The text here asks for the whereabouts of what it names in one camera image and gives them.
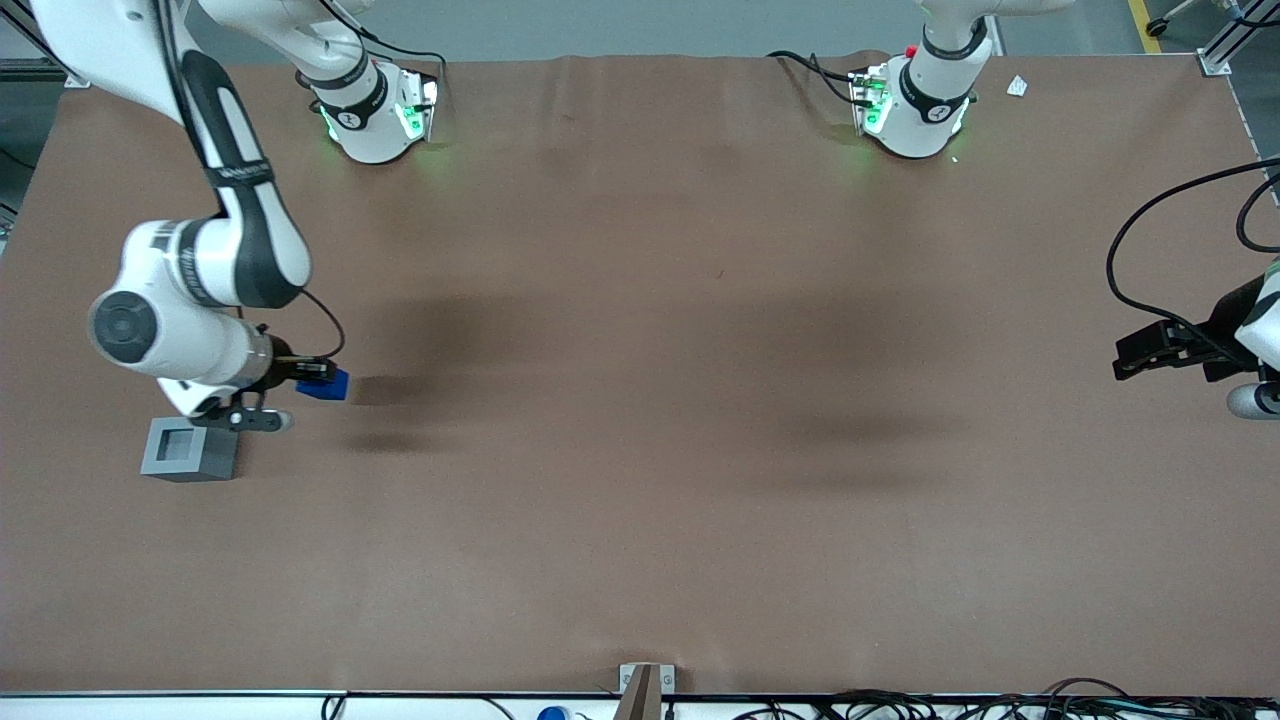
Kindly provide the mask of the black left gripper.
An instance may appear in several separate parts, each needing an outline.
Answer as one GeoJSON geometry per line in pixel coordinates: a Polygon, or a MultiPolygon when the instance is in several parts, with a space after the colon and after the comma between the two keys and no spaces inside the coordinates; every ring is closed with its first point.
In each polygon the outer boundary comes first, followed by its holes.
{"type": "MultiPolygon", "coordinates": [[[[1229,361],[1256,361],[1257,356],[1236,338],[1249,316],[1265,278],[1257,275],[1225,293],[1203,323],[1204,333],[1229,361]]],[[[1162,368],[1198,366],[1213,359],[1213,346],[1172,320],[1158,320],[1115,342],[1114,378],[1124,382],[1143,372],[1162,368]]]]}

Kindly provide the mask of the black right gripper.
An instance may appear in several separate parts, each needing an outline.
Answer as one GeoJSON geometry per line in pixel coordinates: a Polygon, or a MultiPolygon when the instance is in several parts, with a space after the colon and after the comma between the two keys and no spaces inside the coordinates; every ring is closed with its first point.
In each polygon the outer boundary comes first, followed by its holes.
{"type": "Polygon", "coordinates": [[[296,383],[301,386],[329,386],[339,375],[339,368],[329,357],[297,357],[292,347],[279,337],[268,337],[270,364],[262,375],[262,393],[276,388],[292,378],[296,365],[296,383]]]}

